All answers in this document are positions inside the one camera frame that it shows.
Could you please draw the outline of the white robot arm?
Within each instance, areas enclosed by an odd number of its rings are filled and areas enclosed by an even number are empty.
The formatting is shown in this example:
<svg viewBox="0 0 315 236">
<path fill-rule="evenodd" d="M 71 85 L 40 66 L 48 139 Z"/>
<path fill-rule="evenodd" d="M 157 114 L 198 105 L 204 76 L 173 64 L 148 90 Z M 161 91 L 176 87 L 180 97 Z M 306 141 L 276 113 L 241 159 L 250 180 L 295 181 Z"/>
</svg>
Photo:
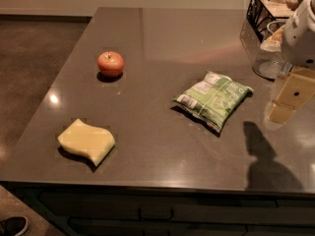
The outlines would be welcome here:
<svg viewBox="0 0 315 236">
<path fill-rule="evenodd" d="M 284 68 L 275 80 L 266 117 L 287 122 L 315 94 L 315 0 L 303 0 L 286 21 L 282 34 Z"/>
</svg>

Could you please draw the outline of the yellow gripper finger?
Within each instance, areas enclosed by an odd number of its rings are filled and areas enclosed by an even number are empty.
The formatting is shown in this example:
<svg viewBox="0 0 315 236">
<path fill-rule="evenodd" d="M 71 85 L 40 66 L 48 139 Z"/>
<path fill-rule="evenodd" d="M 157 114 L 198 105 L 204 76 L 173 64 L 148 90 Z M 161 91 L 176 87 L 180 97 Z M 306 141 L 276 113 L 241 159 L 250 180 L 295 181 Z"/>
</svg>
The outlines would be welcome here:
<svg viewBox="0 0 315 236">
<path fill-rule="evenodd" d="M 286 75 L 280 74 L 266 105 L 265 116 L 274 123 L 286 123 L 314 94 L 314 70 L 297 67 Z"/>
</svg>

